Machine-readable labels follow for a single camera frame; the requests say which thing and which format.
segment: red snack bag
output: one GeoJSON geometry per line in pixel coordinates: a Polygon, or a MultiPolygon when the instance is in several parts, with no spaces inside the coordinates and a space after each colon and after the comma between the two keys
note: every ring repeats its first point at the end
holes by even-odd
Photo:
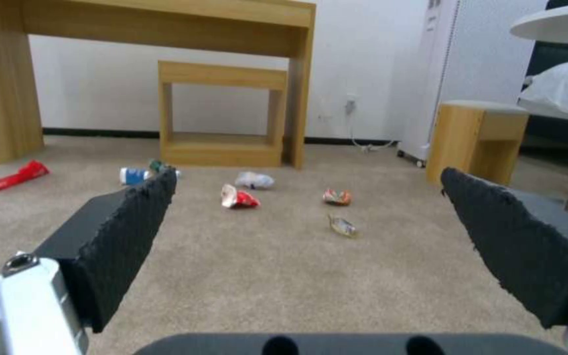
{"type": "Polygon", "coordinates": [[[20,168],[15,175],[2,177],[0,179],[0,191],[47,174],[49,174],[49,170],[47,170],[45,165],[36,160],[32,160],[27,165],[20,168]]]}
{"type": "Polygon", "coordinates": [[[323,200],[329,205],[349,206],[352,203],[352,194],[349,191],[334,191],[327,189],[324,192],[323,200]]]}
{"type": "Polygon", "coordinates": [[[258,207],[260,201],[254,196],[251,196],[245,191],[238,191],[231,185],[226,184],[220,192],[221,205],[228,209],[241,208],[241,207],[258,207]]]}

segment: white round tabletop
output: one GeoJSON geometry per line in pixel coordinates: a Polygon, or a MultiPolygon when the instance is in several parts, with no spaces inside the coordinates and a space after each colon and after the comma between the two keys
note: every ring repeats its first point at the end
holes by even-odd
{"type": "Polygon", "coordinates": [[[525,16],[512,25],[511,32],[542,42],[568,43],[568,6],[525,16]]]}

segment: trash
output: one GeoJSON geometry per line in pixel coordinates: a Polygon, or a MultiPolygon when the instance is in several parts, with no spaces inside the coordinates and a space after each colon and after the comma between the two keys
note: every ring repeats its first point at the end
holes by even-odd
{"type": "Polygon", "coordinates": [[[355,238],[357,236],[358,231],[354,225],[349,223],[347,220],[332,215],[327,215],[327,218],[330,220],[330,227],[333,231],[348,238],[355,238]]]}
{"type": "Polygon", "coordinates": [[[239,191],[235,187],[225,184],[223,190],[220,192],[221,205],[228,209],[241,208],[241,207],[258,207],[260,201],[254,196],[251,196],[245,191],[239,191]]]}
{"type": "Polygon", "coordinates": [[[250,189],[269,189],[273,187],[275,180],[268,175],[256,174],[251,171],[239,173],[236,178],[236,186],[245,186],[250,189]]]}
{"type": "MultiPolygon", "coordinates": [[[[151,160],[148,167],[150,168],[150,170],[154,171],[157,174],[159,174],[164,169],[174,168],[173,166],[165,164],[161,160],[157,160],[157,159],[151,160]]],[[[177,178],[180,178],[181,177],[181,171],[179,171],[177,168],[175,168],[175,171],[177,172],[177,178]]]]}
{"type": "Polygon", "coordinates": [[[352,203],[352,194],[349,191],[334,191],[327,189],[324,192],[323,200],[325,203],[334,206],[349,206],[352,203]]]}
{"type": "Polygon", "coordinates": [[[150,178],[152,173],[146,169],[122,168],[120,169],[120,182],[123,185],[136,185],[150,178]]]}
{"type": "Polygon", "coordinates": [[[0,191],[47,174],[49,174],[49,170],[47,170],[45,165],[36,160],[32,160],[27,165],[20,168],[15,175],[2,177],[0,179],[0,191]]]}

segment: power outlet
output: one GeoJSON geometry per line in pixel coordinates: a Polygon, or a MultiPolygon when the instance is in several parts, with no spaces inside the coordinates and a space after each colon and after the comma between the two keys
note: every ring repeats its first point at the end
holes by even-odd
{"type": "Polygon", "coordinates": [[[358,96],[356,94],[348,94],[347,100],[345,101],[345,115],[349,116],[356,110],[356,105],[358,104],[358,96]]]}

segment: wooden side table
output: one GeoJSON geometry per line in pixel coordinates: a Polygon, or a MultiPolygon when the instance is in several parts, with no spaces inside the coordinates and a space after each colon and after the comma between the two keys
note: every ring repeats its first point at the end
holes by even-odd
{"type": "Polygon", "coordinates": [[[508,185],[528,117],[517,106],[481,101],[440,104],[426,178],[441,185],[440,174],[453,167],[508,185]]]}
{"type": "Polygon", "coordinates": [[[287,87],[288,74],[281,70],[160,61],[159,111],[162,160],[176,166],[281,166],[287,87]],[[175,132],[172,128],[173,83],[269,90],[266,135],[175,132]]]}

